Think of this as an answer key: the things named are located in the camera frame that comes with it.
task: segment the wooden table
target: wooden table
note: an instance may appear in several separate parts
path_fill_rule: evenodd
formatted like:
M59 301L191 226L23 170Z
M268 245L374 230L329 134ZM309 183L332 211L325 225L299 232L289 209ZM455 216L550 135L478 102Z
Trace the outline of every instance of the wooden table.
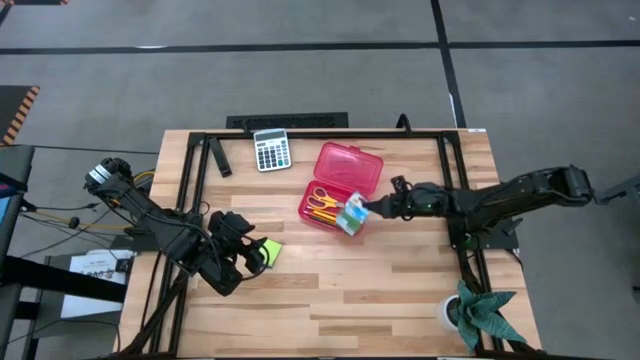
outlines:
M162 207L175 206L188 134L186 130L165 132L151 190L152 199ZM460 130L460 137L471 187L497 183L487 134ZM250 140L222 142L233 171L230 177L222 178L209 156L203 199L211 204L211 211L242 214L256 225L253 237L269 236L284 248L273 269L242 283L228 297L219 296L199 276L191 279L178 356L468 354L457 333L444 330L435 316L438 303L455 293L460 279L444 219L404 222L372 215L355 238L300 221L297 205L313 179L316 157L325 142L290 140L293 167L269 173L256 171ZM384 159L375 198L392 192L389 180L397 175L411 182L443 182L434 140L336 142ZM189 196L196 168L190 177ZM503 315L530 345L539 347L520 266L505 251L485 254L493 289L517 291ZM135 261L120 323L123 344L140 328L154 259L155 254L142 254ZM160 271L151 309L157 301L159 279ZM169 314L161 349L168 344L173 311Z

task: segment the small box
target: small box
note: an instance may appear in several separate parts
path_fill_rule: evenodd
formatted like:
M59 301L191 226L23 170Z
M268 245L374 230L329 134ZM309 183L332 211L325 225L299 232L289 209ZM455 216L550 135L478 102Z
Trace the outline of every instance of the small box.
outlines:
M376 191L383 164L382 158L362 152L356 146L325 143L313 169L316 179L309 182L298 206L298 214L304 221L322 229L342 231L305 214L307 198L316 187L324 188L331 197L342 203L354 192L369 197Z

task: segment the black metal frame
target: black metal frame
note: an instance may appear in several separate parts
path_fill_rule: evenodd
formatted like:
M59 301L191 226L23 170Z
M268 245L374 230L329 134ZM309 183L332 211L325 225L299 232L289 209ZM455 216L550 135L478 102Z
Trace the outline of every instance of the black metal frame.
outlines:
M413 130L407 119L403 114L400 116L396 128L402 128L404 131L390 130L390 131L341 131L340 129L327 129L326 131L313 131L313 130L296 130L289 132L287 136L290 139L433 139L437 142L438 152L440 156L440 163L442 167L442 173L444 183L446 186L453 187L453 176L451 166L449 164L449 155L447 153L447 144L450 144L453 150L456 168L458 169L458 176L460 185L462 188L469 188L469 181L467 178L466 168L464 164L462 148L460 146L459 132L456 130L438 130L438 131L421 131ZM206 175L206 165L209 158L210 140L251 140L253 134L251 132L192 132L189 134L187 143L187 150L185 154L185 162L182 168L182 177L180 179L180 187L178 190L178 199L176 202L176 208L184 211L187 187L189 183L189 174L193 167L193 157L197 146L201 146L200 159L198 163L197 179L194 189L194 197L192 207L189 211L198 211L199 204L202 201L202 193L204 189L204 179ZM456 220L447 220L449 228L449 237L451 240L451 246L456 251L458 256L458 262L462 278L467 282L471 282L470 286L475 291L489 292L491 291L491 283L489 281L489 273L487 271L487 264L482 249L475 250L475 261L480 275L480 279L476 279L475 275L469 265L466 250L462 246L466 239L464 226L461 222ZM165 295L164 291L168 290L171 282L171 274L173 273L173 265L167 262L165 272L163 274L161 283L160 299ZM186 299L186 288L180 293L176 300L175 314L173 318L173 327L171 329L171 337L169 342L169 352L177 354L178 345L180 341L180 331L182 326L182 318L184 315L184 305ZM162 324L156 328L154 336L158 340L152 341L149 352L159 351L159 334L162 331ZM494 349L497 351L504 351L502 341L497 338L493 338ZM482 343L482 337L480 337L479 346L484 349Z

